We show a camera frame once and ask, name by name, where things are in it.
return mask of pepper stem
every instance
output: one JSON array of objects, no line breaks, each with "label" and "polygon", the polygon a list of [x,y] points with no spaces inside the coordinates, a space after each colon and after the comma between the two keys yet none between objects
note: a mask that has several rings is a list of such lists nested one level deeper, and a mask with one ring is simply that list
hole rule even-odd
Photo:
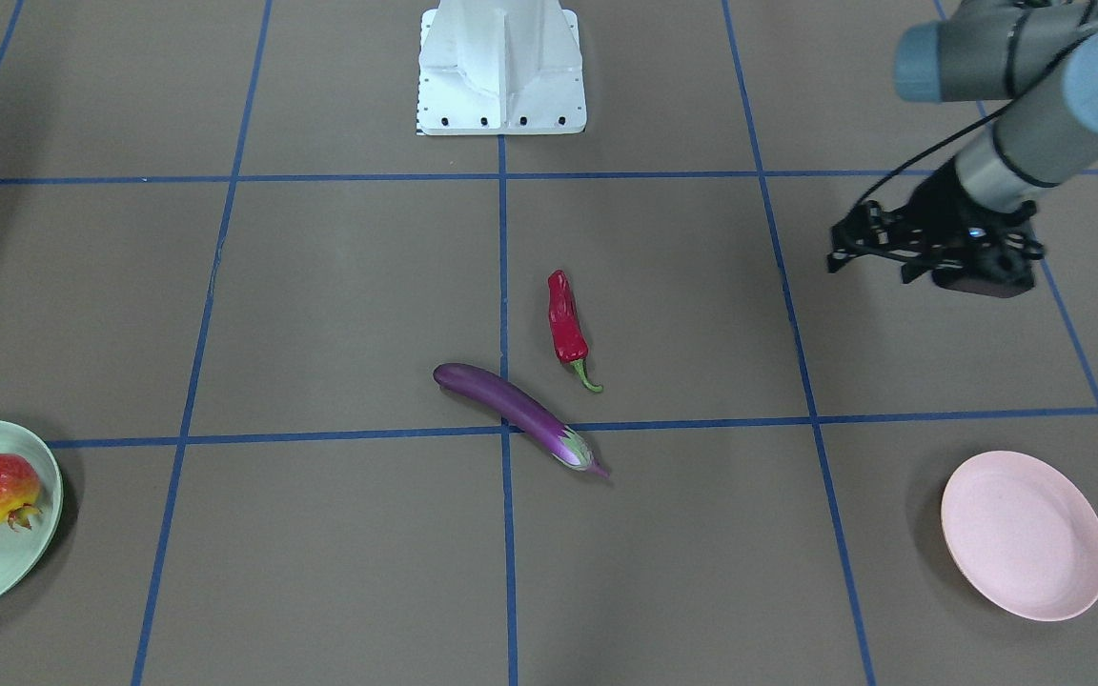
[{"label": "pepper stem", "polygon": [[570,363],[574,368],[574,373],[579,374],[579,379],[583,382],[583,385],[587,387],[593,394],[598,394],[598,392],[604,391],[604,386],[594,385],[587,380],[587,368],[583,366],[583,360],[579,359]]}]

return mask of robotic arm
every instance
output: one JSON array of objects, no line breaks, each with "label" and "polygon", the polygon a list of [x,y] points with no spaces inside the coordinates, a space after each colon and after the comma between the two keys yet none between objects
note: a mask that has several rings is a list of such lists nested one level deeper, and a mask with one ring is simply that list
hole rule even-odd
[{"label": "robotic arm", "polygon": [[879,256],[903,262],[906,283],[931,272],[953,291],[1031,290],[1031,262],[1044,257],[1031,226],[1038,196],[1098,160],[1098,1],[964,0],[949,21],[904,34],[896,82],[905,100],[1010,103],[960,132],[986,125],[904,206],[867,198],[911,162],[859,199],[832,226],[829,273]]}]

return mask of purple eggplant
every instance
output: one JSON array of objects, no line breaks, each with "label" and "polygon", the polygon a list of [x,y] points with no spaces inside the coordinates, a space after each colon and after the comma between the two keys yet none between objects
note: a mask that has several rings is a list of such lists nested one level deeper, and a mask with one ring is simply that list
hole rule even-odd
[{"label": "purple eggplant", "polygon": [[535,438],[561,464],[575,472],[597,473],[607,479],[609,473],[596,463],[591,448],[574,429],[537,403],[514,383],[471,364],[448,363],[437,366],[435,381],[440,386],[478,401],[485,407],[506,417],[511,425]]}]

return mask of red chili pepper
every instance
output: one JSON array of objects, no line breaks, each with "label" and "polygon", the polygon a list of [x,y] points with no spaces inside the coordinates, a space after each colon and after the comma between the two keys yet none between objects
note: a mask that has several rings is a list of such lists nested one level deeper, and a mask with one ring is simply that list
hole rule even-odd
[{"label": "red chili pepper", "polygon": [[583,330],[579,327],[574,293],[570,291],[570,281],[567,281],[567,273],[562,270],[549,277],[549,329],[552,330],[553,348],[561,363],[572,366],[589,391],[594,394],[604,391],[604,386],[596,386],[587,380],[587,368],[584,368],[587,340],[583,339]]}]

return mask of pink plate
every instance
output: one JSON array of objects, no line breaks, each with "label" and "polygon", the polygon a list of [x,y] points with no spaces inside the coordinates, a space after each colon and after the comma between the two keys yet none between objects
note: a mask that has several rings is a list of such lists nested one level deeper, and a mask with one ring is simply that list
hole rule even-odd
[{"label": "pink plate", "polygon": [[1098,599],[1098,517],[1037,458],[990,451],[960,465],[943,491],[943,536],[973,587],[1020,617],[1071,619]]}]

